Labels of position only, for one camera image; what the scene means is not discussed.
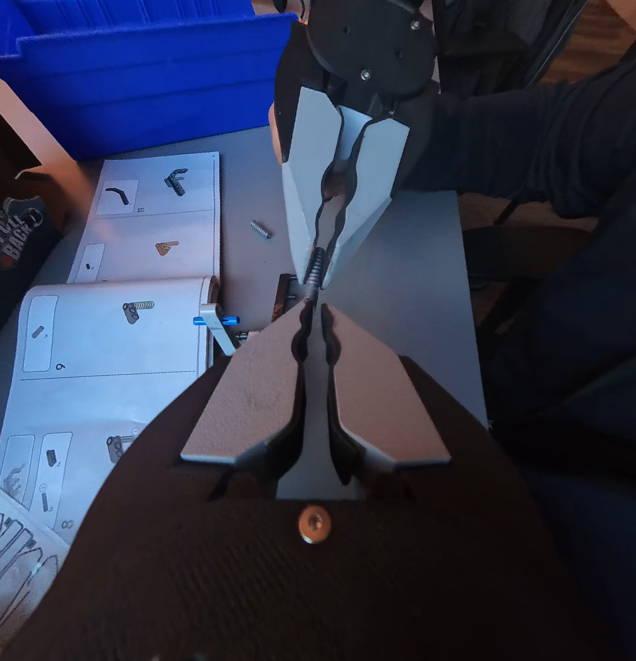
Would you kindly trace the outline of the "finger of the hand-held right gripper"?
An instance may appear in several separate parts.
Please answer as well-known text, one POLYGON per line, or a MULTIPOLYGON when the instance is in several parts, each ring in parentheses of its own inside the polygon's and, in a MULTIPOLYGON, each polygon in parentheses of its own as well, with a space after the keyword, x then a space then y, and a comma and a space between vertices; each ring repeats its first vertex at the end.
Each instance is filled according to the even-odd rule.
POLYGON ((391 202, 410 129, 390 116, 370 118, 330 107, 329 163, 323 177, 321 288, 327 289, 391 202))
POLYGON ((322 91, 301 86, 282 184, 291 257, 306 277, 319 237, 323 180, 343 158, 344 116, 322 91))

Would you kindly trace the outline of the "person's right hand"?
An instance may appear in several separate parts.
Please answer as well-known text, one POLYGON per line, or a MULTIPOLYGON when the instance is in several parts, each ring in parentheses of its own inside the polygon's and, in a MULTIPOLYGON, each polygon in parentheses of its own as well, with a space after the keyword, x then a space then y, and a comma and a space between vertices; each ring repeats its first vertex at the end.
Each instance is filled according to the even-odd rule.
POLYGON ((283 163, 282 149, 281 149, 281 145, 280 145, 280 136, 279 136, 277 122, 276 122, 275 104, 274 103, 272 103, 270 108, 269 108, 268 120, 269 120, 269 127, 270 127, 270 131, 271 131, 271 141, 272 141, 272 145, 273 145, 274 154, 276 156, 278 164, 280 166, 282 166, 282 163, 283 163))

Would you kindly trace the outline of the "printed paper sheet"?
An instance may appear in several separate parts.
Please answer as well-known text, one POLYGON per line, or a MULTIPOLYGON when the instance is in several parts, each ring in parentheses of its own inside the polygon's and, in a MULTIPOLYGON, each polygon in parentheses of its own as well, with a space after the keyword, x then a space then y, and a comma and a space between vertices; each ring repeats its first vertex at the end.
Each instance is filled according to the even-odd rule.
POLYGON ((0 654, 40 604, 69 549, 0 489, 0 654))

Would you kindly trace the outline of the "dark printed cardboard box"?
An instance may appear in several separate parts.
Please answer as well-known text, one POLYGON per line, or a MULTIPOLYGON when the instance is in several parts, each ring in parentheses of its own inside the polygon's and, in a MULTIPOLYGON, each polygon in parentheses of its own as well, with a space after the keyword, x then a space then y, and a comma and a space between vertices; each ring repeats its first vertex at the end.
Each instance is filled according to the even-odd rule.
POLYGON ((0 332, 64 236, 68 215, 51 176, 0 178, 0 332))

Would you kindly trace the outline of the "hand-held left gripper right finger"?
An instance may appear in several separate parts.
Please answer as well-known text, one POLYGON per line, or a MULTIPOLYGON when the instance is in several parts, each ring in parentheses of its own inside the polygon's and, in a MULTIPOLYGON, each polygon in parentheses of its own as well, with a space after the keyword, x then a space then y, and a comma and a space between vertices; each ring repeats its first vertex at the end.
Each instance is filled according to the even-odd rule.
POLYGON ((451 463, 399 355, 326 303, 321 324, 330 457, 340 482, 371 484, 379 475, 451 463))

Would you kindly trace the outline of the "blue plastic storage bin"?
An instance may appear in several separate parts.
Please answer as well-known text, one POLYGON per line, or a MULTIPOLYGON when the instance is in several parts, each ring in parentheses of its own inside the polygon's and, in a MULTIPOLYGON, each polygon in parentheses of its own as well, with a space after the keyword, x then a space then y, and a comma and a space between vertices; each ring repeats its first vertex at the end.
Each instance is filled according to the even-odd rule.
POLYGON ((272 53, 293 13, 256 14, 250 1, 13 1, 29 31, 18 46, 64 48, 53 61, 89 66, 272 53))
POLYGON ((282 49, 0 78, 75 160, 264 126, 282 49))

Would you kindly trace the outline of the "black lego piece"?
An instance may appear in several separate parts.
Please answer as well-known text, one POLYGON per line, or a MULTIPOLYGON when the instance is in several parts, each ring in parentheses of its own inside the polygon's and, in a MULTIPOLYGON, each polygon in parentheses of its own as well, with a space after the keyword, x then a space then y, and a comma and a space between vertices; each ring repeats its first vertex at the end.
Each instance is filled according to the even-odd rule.
POLYGON ((297 276, 283 273, 279 276, 274 297, 271 323, 277 321, 287 310, 297 303, 297 276))

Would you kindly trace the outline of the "lego instruction booklet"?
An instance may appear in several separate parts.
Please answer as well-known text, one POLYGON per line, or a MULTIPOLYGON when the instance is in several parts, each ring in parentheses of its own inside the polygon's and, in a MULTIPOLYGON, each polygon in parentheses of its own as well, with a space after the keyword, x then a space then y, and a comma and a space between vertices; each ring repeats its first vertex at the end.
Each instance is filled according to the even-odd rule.
POLYGON ((217 151, 103 163, 63 284, 18 311, 0 489, 71 545, 108 474, 212 361, 217 151))

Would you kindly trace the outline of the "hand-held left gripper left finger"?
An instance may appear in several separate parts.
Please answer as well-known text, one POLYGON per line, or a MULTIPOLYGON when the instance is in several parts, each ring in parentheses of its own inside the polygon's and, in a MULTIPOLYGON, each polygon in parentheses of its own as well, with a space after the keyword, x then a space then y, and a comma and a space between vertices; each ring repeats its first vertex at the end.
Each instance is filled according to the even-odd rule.
POLYGON ((185 461, 279 479, 303 447, 304 362, 314 305, 284 313, 231 356, 182 451, 185 461))

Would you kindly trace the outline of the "grey lego beam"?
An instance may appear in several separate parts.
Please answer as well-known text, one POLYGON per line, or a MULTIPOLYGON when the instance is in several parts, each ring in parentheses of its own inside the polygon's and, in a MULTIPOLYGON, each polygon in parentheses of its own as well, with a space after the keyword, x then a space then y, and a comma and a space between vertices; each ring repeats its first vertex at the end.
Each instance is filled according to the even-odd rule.
POLYGON ((232 356, 240 347, 240 340, 233 335, 231 327, 240 324, 238 317, 224 316, 217 303, 205 303, 199 307, 199 316, 225 356, 232 356))

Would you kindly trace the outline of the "grey worm gear axle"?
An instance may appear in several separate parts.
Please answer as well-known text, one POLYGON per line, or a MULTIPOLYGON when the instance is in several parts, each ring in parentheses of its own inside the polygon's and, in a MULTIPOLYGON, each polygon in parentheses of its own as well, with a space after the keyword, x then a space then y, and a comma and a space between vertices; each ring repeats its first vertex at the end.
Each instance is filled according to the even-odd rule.
POLYGON ((304 301, 313 307, 317 306, 322 292, 322 280, 327 254, 324 248, 315 248, 309 261, 309 266, 304 281, 304 301))

